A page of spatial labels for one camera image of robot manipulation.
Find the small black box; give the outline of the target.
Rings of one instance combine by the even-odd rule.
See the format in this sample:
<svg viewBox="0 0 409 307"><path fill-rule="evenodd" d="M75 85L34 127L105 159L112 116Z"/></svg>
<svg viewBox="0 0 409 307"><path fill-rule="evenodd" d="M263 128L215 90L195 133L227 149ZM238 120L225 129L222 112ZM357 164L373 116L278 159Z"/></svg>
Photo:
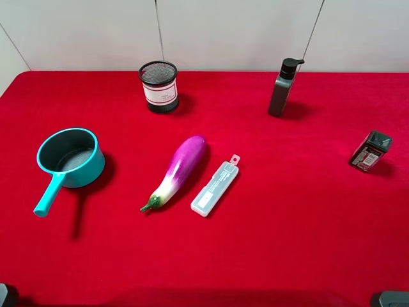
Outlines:
<svg viewBox="0 0 409 307"><path fill-rule="evenodd" d="M371 131L354 151L348 164L364 173L373 168L389 151L392 138L378 131Z"/></svg>

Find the dark object bottom left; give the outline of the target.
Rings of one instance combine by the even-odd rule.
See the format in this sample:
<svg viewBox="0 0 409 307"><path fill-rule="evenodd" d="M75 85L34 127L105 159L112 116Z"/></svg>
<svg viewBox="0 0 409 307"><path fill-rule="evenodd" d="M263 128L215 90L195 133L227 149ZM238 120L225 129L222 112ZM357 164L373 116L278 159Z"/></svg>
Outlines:
<svg viewBox="0 0 409 307"><path fill-rule="evenodd" d="M16 307L19 293L14 286L4 283L0 284L0 305L1 307Z"/></svg>

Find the dark object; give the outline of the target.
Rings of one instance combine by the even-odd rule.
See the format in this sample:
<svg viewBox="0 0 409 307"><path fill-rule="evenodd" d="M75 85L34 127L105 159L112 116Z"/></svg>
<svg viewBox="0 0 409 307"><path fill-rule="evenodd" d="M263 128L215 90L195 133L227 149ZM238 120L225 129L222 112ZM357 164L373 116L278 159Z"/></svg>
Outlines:
<svg viewBox="0 0 409 307"><path fill-rule="evenodd" d="M14 286L4 283L0 284L0 305L1 307L16 307L19 293Z"/></svg>
<svg viewBox="0 0 409 307"><path fill-rule="evenodd" d="M371 307L409 307L409 291L383 291L375 293Z"/></svg>

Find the dark object bottom right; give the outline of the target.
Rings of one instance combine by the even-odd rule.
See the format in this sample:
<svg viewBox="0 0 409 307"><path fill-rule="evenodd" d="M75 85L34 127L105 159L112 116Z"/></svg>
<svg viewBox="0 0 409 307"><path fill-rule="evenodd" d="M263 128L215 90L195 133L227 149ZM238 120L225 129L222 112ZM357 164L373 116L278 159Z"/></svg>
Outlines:
<svg viewBox="0 0 409 307"><path fill-rule="evenodd" d="M409 307L409 291L383 291L375 293L371 307Z"/></svg>

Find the purple toy eggplant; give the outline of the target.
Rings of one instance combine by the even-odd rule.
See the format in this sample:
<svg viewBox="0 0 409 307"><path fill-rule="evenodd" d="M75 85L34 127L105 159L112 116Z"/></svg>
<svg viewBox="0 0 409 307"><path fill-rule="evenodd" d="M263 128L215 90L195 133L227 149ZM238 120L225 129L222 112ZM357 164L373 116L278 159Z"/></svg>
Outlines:
<svg viewBox="0 0 409 307"><path fill-rule="evenodd" d="M175 151L162 182L140 211L146 212L163 207L184 185L205 150L204 137L192 136L186 139Z"/></svg>

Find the clear plastic slim case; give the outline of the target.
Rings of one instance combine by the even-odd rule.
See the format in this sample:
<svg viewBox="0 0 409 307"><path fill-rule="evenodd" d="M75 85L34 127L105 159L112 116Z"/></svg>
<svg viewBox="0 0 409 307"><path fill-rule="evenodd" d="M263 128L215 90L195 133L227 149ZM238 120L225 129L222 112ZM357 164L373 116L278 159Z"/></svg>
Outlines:
<svg viewBox="0 0 409 307"><path fill-rule="evenodd" d="M239 172L240 156L233 155L230 161L224 161L211 180L202 188L190 204L191 209L202 217L207 217L221 196L226 192Z"/></svg>

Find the black mesh pen holder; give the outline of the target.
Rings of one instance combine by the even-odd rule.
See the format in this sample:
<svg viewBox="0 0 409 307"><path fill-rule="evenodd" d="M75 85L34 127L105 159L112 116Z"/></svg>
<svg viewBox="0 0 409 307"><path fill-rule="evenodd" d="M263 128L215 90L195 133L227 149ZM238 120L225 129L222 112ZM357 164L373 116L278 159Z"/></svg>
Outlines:
<svg viewBox="0 0 409 307"><path fill-rule="evenodd" d="M168 61L151 61L138 71L148 109L156 114L174 111L179 104L177 67Z"/></svg>

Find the red table cloth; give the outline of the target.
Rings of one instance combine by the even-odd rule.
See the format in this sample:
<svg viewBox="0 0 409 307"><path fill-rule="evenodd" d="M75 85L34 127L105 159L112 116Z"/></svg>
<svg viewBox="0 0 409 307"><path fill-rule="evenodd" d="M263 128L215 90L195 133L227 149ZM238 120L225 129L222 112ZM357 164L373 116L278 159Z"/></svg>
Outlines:
<svg viewBox="0 0 409 307"><path fill-rule="evenodd" d="M151 113L135 72L24 72L1 96L1 281L31 306L368 306L408 289L408 75L297 75L280 118L274 73L180 72L179 108ZM90 130L105 157L84 187L33 210L38 149ZM392 138L367 173L371 131ZM178 147L206 150L141 212ZM239 172L207 217L190 204L224 161Z"/></svg>

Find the dark grey pump bottle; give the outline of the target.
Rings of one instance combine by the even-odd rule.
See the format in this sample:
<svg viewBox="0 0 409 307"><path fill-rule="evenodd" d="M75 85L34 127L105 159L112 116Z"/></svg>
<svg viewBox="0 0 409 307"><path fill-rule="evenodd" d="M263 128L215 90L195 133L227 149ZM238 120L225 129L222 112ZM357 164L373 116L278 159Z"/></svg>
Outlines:
<svg viewBox="0 0 409 307"><path fill-rule="evenodd" d="M280 117L286 106L289 92L296 76L299 65L304 64L303 59L286 58L282 61L281 70L275 81L268 114Z"/></svg>

